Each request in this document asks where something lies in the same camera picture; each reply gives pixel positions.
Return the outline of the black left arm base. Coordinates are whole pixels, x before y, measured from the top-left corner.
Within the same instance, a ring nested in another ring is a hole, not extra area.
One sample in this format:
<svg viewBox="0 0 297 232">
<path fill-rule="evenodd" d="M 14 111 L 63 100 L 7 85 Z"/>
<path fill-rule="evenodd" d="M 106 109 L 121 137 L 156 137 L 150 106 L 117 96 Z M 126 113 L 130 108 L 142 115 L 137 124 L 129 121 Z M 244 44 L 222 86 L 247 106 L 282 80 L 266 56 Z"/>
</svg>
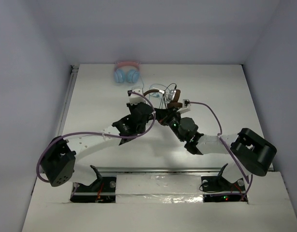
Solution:
<svg viewBox="0 0 297 232">
<path fill-rule="evenodd" d="M 91 165 L 96 179 L 90 185 L 74 183 L 70 201 L 72 203 L 115 203 L 116 176 L 102 176 L 98 169 Z"/>
</svg>

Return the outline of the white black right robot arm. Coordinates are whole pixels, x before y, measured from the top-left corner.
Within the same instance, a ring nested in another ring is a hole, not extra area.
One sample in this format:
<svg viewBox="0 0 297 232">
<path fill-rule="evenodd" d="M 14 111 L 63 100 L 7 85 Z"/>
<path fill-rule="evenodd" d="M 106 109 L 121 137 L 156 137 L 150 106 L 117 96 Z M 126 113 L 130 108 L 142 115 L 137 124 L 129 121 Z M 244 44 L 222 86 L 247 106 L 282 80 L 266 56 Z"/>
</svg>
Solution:
<svg viewBox="0 0 297 232">
<path fill-rule="evenodd" d="M 217 178 L 218 186 L 230 189 L 244 178 L 250 183 L 252 176 L 265 176 L 276 156 L 276 147 L 249 128 L 237 134 L 207 135 L 198 132 L 198 126 L 190 117 L 182 117 L 177 108 L 157 109 L 156 119 L 168 126 L 176 137 L 184 142 L 185 149 L 193 155 L 229 154 L 232 164 L 225 165 Z"/>
</svg>

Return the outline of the brown silver headphones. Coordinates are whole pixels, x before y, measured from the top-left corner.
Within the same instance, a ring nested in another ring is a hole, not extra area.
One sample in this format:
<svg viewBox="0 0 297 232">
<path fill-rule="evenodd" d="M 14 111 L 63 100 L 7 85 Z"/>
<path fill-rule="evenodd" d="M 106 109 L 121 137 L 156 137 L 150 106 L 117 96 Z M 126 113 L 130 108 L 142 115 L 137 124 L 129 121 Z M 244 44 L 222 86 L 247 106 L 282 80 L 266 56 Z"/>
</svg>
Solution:
<svg viewBox="0 0 297 232">
<path fill-rule="evenodd" d="M 168 109 L 168 108 L 181 108 L 182 103 L 178 102 L 180 98 L 181 91 L 179 89 L 171 89 L 168 92 L 166 90 L 153 88 L 150 90 L 147 90 L 144 93 L 144 96 L 147 96 L 151 93 L 161 93 L 161 103 L 159 109 Z"/>
</svg>

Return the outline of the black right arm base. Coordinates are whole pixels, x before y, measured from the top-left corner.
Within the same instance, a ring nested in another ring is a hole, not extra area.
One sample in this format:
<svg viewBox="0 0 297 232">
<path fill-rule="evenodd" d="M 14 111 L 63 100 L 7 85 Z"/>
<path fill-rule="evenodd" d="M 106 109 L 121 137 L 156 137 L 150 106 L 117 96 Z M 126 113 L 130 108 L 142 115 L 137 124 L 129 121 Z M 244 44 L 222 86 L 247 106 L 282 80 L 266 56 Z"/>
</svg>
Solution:
<svg viewBox="0 0 297 232">
<path fill-rule="evenodd" d="M 222 177 L 227 166 L 228 164 L 225 164 L 217 175 L 201 177 L 199 190 L 204 193 L 203 200 L 205 203 L 248 202 L 243 177 L 234 183 Z"/>
</svg>

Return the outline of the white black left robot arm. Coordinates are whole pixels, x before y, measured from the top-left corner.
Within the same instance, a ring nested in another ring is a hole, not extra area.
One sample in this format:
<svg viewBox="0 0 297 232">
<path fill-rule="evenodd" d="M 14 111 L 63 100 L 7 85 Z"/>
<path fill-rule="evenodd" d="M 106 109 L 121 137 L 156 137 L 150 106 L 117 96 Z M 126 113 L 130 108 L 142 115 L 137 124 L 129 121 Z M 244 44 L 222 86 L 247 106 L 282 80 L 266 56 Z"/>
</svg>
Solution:
<svg viewBox="0 0 297 232">
<path fill-rule="evenodd" d="M 46 175 L 43 179 L 53 187 L 69 181 L 75 172 L 75 164 L 82 158 L 103 149 L 123 145 L 148 132 L 146 124 L 155 121 L 155 109 L 146 104 L 127 104 L 130 114 L 112 123 L 101 132 L 73 132 L 54 138 L 37 164 Z"/>
</svg>

